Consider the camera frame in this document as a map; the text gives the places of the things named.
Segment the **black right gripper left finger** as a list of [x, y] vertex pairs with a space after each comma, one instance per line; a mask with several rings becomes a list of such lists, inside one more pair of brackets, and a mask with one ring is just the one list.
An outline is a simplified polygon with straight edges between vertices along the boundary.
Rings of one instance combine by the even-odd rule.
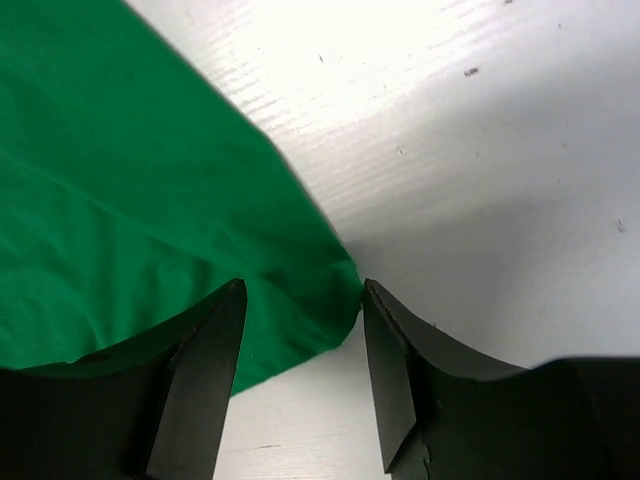
[[247, 311], [242, 280], [73, 363], [1, 373], [5, 479], [209, 479]]

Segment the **green t shirt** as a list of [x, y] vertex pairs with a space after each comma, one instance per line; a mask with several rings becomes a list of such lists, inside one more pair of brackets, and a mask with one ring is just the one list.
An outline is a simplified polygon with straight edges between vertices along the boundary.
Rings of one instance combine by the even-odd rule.
[[233, 389], [338, 347], [356, 267], [269, 139], [121, 1], [1, 5], [1, 364], [248, 290]]

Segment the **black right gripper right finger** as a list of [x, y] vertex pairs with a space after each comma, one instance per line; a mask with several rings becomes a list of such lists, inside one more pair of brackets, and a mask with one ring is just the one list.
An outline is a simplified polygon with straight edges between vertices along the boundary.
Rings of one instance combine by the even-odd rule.
[[384, 471], [394, 479], [635, 479], [639, 362], [523, 369], [483, 354], [367, 280], [364, 332]]

